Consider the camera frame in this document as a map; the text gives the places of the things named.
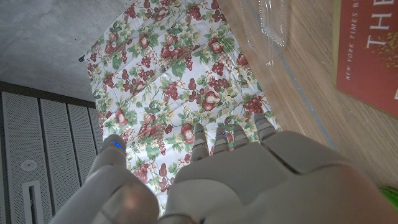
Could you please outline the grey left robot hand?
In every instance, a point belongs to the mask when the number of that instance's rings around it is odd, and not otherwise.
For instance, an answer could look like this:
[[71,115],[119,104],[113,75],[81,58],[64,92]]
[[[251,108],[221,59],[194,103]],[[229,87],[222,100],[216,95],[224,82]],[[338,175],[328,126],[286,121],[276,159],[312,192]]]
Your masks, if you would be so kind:
[[126,144],[104,141],[86,182],[53,223],[396,223],[397,210],[338,152],[254,116],[259,139],[234,127],[229,149],[216,130],[209,152],[194,127],[190,163],[175,176],[164,212],[152,191],[126,167]]

